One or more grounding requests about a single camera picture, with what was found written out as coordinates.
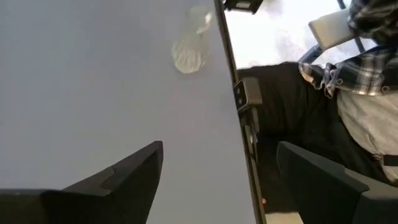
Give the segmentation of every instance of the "floor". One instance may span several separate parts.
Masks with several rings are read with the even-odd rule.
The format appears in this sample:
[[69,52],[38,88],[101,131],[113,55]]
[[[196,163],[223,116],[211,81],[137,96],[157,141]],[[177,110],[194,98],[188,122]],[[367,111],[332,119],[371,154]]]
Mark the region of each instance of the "floor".
[[[345,0],[347,6],[351,0]],[[255,15],[226,12],[237,68],[297,61],[317,42],[308,22],[340,10],[336,0],[264,0]],[[374,46],[362,40],[365,49]],[[327,50],[314,63],[336,63],[359,53],[353,40]],[[297,212],[272,212],[268,224],[302,223]]]

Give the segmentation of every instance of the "plaid shirt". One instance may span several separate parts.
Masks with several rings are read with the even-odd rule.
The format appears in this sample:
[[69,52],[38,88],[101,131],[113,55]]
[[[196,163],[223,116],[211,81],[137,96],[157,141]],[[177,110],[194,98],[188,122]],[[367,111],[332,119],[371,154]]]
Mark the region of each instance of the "plaid shirt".
[[332,98],[336,89],[360,95],[398,91],[398,0],[353,0],[348,25],[380,44],[356,57],[325,66],[301,63],[300,73]]

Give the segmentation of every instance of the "white object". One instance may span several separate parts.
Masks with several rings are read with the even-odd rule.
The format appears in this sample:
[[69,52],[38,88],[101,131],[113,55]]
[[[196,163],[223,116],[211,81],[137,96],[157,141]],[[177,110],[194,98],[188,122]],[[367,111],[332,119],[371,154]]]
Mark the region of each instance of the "white object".
[[174,64],[180,72],[193,73],[204,66],[211,17],[211,11],[205,6],[193,6],[187,12],[187,24],[172,47]]
[[148,224],[254,224],[217,23],[201,75],[171,62],[196,2],[3,1],[0,188],[62,189],[163,140]]
[[354,33],[347,24],[348,16],[348,9],[344,9],[322,16],[308,24],[322,50],[332,48],[354,38]]

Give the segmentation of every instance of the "white table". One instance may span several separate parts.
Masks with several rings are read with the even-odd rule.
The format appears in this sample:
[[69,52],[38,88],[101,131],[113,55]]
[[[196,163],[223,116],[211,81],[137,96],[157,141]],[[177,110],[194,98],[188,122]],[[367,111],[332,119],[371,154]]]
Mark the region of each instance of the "white table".
[[0,187],[62,189],[153,140],[164,165],[147,223],[255,223],[216,21],[183,75],[170,48],[213,0],[0,2]]

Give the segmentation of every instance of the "white t-shirt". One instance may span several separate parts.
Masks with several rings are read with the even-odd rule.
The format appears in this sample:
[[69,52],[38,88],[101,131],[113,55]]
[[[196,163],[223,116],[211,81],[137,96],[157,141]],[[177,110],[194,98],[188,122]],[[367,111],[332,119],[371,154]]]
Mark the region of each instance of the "white t-shirt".
[[[340,90],[337,106],[353,139],[371,154],[398,155],[398,93],[364,96]],[[383,166],[391,181],[398,180],[398,167]]]

